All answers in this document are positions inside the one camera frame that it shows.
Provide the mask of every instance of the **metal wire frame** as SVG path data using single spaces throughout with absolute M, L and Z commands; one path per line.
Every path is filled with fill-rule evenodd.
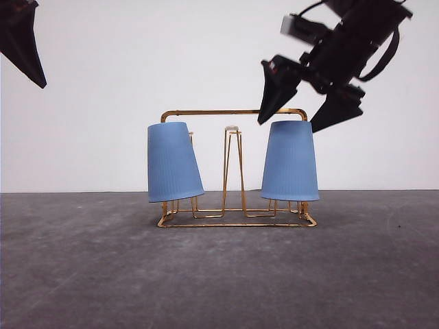
M 175 110 L 167 111 L 162 114 L 161 122 L 166 122 L 166 118 L 171 115 L 227 115 L 227 114 L 259 114 L 259 110 Z M 295 108 L 280 109 L 277 114 L 298 114 L 303 121 L 307 120 L 307 114 L 304 110 Z M 191 142 L 193 142 L 193 133 L 189 133 Z M 230 160 L 230 145 L 232 137 L 237 137 L 237 151 L 239 157 L 239 171 L 241 178 L 241 208 L 226 208 L 227 198 L 227 181 L 228 168 Z M 242 133 L 236 126 L 226 127 L 224 130 L 224 164 L 223 164 L 223 189 L 222 189 L 222 207 L 201 209 L 198 207 L 198 197 L 190 198 L 191 208 L 180 209 L 180 200 L 162 203 L 162 217 L 157 223 L 160 228 L 212 228 L 227 226 L 265 226 L 265 227 L 314 227 L 317 226 L 315 219 L 309 214 L 308 202 L 297 202 L 297 209 L 293 209 L 291 202 L 288 202 L 288 208 L 278 208 L 277 200 L 269 200 L 267 208 L 247 208 L 247 198 L 244 186 L 243 156 L 242 156 Z M 210 219 L 224 217 L 226 212 L 242 211 L 245 217 L 275 217 L 278 212 L 289 212 L 298 215 L 299 219 L 304 219 L 308 223 L 192 223 L 192 224 L 165 224 L 174 219 L 174 215 L 179 212 L 191 212 L 194 219 Z M 213 215 L 202 215 L 214 212 Z

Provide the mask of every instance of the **black cable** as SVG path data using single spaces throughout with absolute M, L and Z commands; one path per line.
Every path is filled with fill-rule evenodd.
M 323 3 L 327 2 L 328 0 L 321 0 L 311 6 L 309 6 L 308 8 L 304 9 L 300 14 L 299 17 L 302 16 L 305 12 L 307 12 L 308 10 L 313 9 L 314 7 L 317 7 L 318 5 L 322 5 Z

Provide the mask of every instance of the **gold wire rack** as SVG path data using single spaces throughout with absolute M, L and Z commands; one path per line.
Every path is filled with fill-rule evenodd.
M 229 114 L 259 114 L 259 110 L 174 110 L 167 111 L 162 114 L 161 122 L 166 122 L 170 116 L 181 115 L 229 115 Z M 297 108 L 282 108 L 276 114 L 298 114 L 303 121 L 307 120 L 307 114 L 304 110 Z M 189 133 L 191 142 L 193 141 L 193 133 Z M 227 199 L 227 180 L 228 168 L 230 162 L 230 146 L 232 139 L 236 137 L 237 151 L 239 159 L 239 173 L 241 177 L 241 208 L 226 208 Z M 162 217 L 157 223 L 160 228 L 214 228 L 214 227 L 237 227 L 237 226 L 263 226 L 263 227 L 314 227 L 317 226 L 316 220 L 309 214 L 308 202 L 296 202 L 297 207 L 292 207 L 292 202 L 287 202 L 287 208 L 278 208 L 278 200 L 268 200 L 267 208 L 247 208 L 246 190 L 244 188 L 243 173 L 243 156 L 242 156 L 242 133 L 237 126 L 228 126 L 224 130 L 224 161 L 223 161 L 223 189 L 221 208 L 199 208 L 198 197 L 190 198 L 190 208 L 180 208 L 180 200 L 173 200 L 162 203 Z M 175 219 L 175 215 L 179 212 L 190 212 L 193 219 L 212 219 L 222 218 L 227 212 L 242 212 L 246 218 L 271 218 L 275 217 L 279 212 L 287 212 L 295 214 L 303 223 L 276 223 L 273 221 L 265 223 L 190 223 L 190 224 L 170 224 L 168 222 Z

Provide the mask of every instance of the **upside-down cup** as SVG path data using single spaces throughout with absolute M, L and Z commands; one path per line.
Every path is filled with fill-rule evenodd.
M 272 123 L 261 196 L 287 201 L 319 200 L 310 122 Z
M 204 193 L 197 160 L 184 122 L 148 127 L 148 195 L 165 202 Z

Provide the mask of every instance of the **blue plastic cup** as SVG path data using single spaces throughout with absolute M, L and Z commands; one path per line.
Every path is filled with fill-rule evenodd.
M 319 200 L 310 122 L 272 123 L 261 196 L 287 201 Z
M 150 202 L 204 193 L 197 160 L 184 122 L 148 127 L 148 195 Z

